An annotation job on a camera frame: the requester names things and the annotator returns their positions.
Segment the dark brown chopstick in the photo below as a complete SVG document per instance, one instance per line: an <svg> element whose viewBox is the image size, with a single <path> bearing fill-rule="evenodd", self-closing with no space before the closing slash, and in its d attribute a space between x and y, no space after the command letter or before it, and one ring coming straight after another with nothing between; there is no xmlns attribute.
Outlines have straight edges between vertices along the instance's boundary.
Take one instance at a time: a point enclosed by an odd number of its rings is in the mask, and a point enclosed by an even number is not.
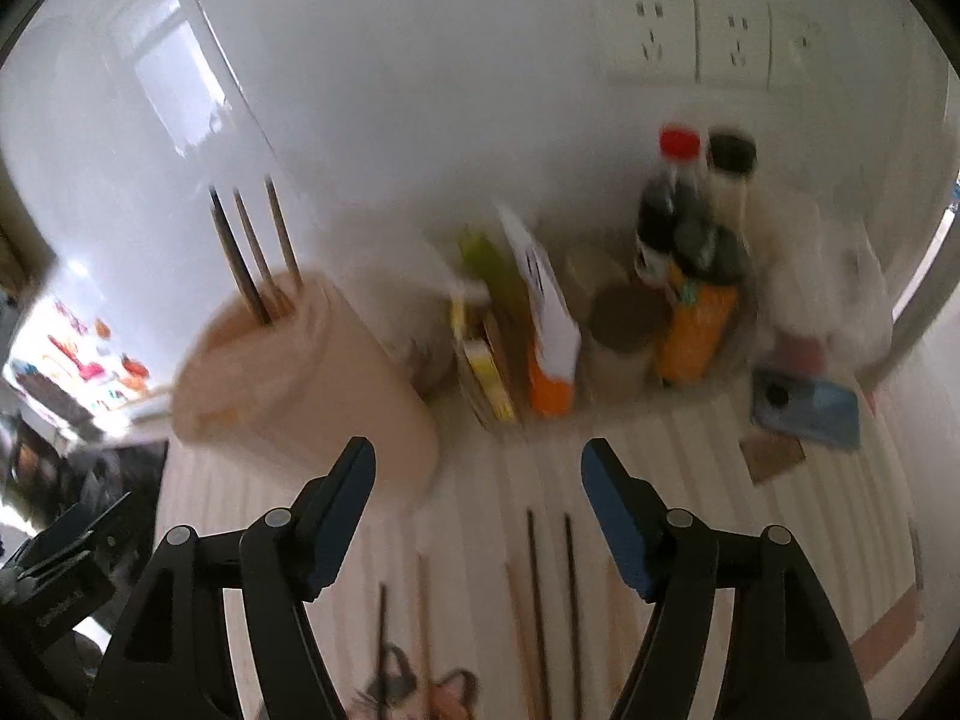
<svg viewBox="0 0 960 720"><path fill-rule="evenodd" d="M377 717L382 717L386 707L386 634L387 634L387 585L379 582L377 587L376 672L374 673L374 700Z"/></svg>

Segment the thin black chopstick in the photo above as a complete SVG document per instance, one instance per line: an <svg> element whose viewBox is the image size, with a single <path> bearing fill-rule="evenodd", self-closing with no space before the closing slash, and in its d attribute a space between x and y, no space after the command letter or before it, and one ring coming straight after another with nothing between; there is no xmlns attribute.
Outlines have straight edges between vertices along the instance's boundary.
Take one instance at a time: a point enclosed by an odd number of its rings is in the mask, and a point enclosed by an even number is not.
<svg viewBox="0 0 960 720"><path fill-rule="evenodd" d="M581 622L579 622L578 571L574 552L573 518L565 512L566 578L568 579L569 655L573 686L573 718L583 718L583 658L581 656Z"/></svg>

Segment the brown card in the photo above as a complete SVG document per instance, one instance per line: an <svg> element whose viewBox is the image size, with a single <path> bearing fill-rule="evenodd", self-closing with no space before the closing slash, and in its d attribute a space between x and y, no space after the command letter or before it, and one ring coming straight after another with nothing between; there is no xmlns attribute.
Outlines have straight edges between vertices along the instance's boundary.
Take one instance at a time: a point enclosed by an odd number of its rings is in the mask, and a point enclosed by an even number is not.
<svg viewBox="0 0 960 720"><path fill-rule="evenodd" d="M755 486L765 484L805 461L799 440L779 434L759 433L740 441L748 476Z"/></svg>

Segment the cat shaped mat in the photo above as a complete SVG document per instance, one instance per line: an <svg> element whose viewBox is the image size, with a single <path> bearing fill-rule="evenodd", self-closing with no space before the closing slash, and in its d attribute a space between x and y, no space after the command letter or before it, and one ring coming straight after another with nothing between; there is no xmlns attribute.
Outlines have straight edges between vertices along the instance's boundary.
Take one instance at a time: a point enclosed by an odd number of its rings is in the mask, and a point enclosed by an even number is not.
<svg viewBox="0 0 960 720"><path fill-rule="evenodd" d="M438 679L418 676L409 656L397 645L382 647L382 671L350 700L348 718L472 718L478 678L454 668Z"/></svg>

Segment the cream cylindrical utensil holder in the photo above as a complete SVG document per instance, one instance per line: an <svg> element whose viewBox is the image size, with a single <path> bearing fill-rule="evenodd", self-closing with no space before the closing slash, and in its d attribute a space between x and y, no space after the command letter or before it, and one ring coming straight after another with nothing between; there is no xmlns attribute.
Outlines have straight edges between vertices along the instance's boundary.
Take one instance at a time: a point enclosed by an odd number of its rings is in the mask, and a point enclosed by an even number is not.
<svg viewBox="0 0 960 720"><path fill-rule="evenodd" d="M415 505L438 468L433 417L340 289L317 271L270 325L225 304L185 356L172 394L179 442L277 479L325 475L348 440L376 454L370 507Z"/></svg>

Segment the orange label jar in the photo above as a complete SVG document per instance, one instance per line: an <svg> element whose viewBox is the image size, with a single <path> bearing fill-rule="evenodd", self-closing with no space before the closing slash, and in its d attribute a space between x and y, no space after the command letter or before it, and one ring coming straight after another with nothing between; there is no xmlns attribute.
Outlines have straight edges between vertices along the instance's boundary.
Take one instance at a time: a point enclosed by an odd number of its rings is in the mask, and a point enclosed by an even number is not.
<svg viewBox="0 0 960 720"><path fill-rule="evenodd" d="M670 387L700 382L726 335L750 273L742 239L727 226L685 218L674 234L669 266L669 328L654 358Z"/></svg>

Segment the white plastic bag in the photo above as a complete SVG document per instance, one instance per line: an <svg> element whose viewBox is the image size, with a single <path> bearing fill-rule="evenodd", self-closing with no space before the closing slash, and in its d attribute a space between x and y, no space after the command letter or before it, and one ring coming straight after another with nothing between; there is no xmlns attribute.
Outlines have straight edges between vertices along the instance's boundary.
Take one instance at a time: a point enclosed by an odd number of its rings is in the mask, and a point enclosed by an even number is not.
<svg viewBox="0 0 960 720"><path fill-rule="evenodd" d="M750 245L771 366L789 376L846 376L887 354L892 301L861 221L783 190L750 218Z"/></svg>

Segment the brown lid jar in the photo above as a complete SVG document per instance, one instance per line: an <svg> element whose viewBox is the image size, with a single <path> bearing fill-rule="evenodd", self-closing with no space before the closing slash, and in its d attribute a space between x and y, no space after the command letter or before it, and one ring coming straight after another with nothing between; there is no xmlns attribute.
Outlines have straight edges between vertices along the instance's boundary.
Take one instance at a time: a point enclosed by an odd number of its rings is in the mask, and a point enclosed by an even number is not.
<svg viewBox="0 0 960 720"><path fill-rule="evenodd" d="M586 379L601 401L638 398L654 346L670 322L664 294L646 284L613 283L596 294L586 325Z"/></svg>

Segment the yellow seasoning box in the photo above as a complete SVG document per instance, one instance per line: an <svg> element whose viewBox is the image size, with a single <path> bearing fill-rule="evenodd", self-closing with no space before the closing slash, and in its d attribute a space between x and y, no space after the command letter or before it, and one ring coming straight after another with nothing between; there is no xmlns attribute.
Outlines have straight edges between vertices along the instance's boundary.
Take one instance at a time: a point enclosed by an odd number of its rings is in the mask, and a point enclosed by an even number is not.
<svg viewBox="0 0 960 720"><path fill-rule="evenodd" d="M449 319L459 382L478 419L485 424L517 424L509 358L493 310L454 298Z"/></svg>

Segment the red cap sauce bottle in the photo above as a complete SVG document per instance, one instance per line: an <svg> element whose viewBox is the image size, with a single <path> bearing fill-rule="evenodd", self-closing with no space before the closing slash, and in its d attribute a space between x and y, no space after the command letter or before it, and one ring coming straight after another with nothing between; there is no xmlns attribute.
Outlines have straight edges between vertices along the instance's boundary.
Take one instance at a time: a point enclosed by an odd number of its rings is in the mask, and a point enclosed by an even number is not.
<svg viewBox="0 0 960 720"><path fill-rule="evenodd" d="M701 138L692 127L667 124L659 132L659 171L644 184L635 226L635 273L664 288L677 226L703 211Z"/></svg>

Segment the green snack packet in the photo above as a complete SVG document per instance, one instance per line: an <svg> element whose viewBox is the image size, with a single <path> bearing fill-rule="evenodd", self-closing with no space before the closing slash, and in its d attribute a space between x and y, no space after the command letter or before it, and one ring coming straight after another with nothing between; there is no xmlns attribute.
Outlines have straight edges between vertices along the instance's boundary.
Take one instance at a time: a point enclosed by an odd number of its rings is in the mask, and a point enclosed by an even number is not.
<svg viewBox="0 0 960 720"><path fill-rule="evenodd" d="M464 268L485 283L494 309L517 328L529 327L529 296L516 262L501 254L485 232L464 229L457 243Z"/></svg>

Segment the black cap sauce bottle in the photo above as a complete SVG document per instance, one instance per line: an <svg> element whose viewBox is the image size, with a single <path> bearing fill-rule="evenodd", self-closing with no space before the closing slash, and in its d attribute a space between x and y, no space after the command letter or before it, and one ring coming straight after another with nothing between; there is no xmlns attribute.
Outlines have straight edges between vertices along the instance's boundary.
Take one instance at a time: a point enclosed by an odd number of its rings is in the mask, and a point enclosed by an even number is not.
<svg viewBox="0 0 960 720"><path fill-rule="evenodd" d="M708 197L716 223L745 234L748 195L757 167L754 138L732 128L708 132Z"/></svg>

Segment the colourful wall stickers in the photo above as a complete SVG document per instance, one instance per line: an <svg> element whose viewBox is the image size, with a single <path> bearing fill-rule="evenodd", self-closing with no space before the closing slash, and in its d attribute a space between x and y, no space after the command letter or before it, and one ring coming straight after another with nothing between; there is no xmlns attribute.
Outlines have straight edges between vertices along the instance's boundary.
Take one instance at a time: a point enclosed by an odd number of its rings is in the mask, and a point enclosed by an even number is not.
<svg viewBox="0 0 960 720"><path fill-rule="evenodd" d="M76 317L60 299L31 307L14 333L5 377L66 422L91 421L153 394L156 382L99 317Z"/></svg>

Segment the white wall socket panel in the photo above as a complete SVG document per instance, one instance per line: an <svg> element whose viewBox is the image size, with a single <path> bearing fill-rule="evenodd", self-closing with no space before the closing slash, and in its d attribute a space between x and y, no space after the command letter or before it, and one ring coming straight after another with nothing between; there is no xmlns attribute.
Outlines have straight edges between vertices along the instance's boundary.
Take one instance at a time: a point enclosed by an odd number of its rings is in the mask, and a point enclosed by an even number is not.
<svg viewBox="0 0 960 720"><path fill-rule="evenodd" d="M599 64L617 82L747 89L804 85L822 29L765 0L592 0Z"/></svg>

